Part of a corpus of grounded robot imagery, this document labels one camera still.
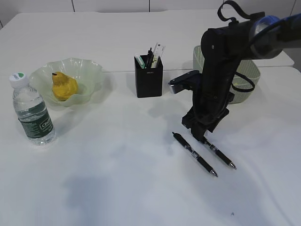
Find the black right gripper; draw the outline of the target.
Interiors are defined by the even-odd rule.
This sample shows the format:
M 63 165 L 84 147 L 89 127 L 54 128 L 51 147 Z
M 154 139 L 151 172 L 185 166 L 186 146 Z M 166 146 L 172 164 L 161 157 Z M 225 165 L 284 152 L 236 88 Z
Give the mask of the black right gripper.
M 206 131 L 213 132 L 220 121 L 230 113 L 227 106 L 233 99 L 234 94 L 228 94 L 225 105 L 217 114 L 214 114 L 205 109 L 205 105 L 200 103 L 200 97 L 197 94 L 192 94 L 192 107 L 182 117 L 182 125 L 190 129 L 197 141 L 204 143 Z

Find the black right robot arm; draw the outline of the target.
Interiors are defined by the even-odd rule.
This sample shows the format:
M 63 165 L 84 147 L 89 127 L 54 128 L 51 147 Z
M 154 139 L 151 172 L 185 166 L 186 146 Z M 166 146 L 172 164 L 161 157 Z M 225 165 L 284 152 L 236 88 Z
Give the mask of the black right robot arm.
M 212 132 L 229 113 L 227 106 L 234 98 L 230 89 L 240 62 L 271 59 L 285 48 L 300 46 L 300 14 L 284 19 L 264 16 L 208 29 L 201 39 L 205 58 L 202 73 L 187 73 L 175 80 L 193 93 L 192 109 L 183 117 L 183 125 L 205 143 L 204 133 Z

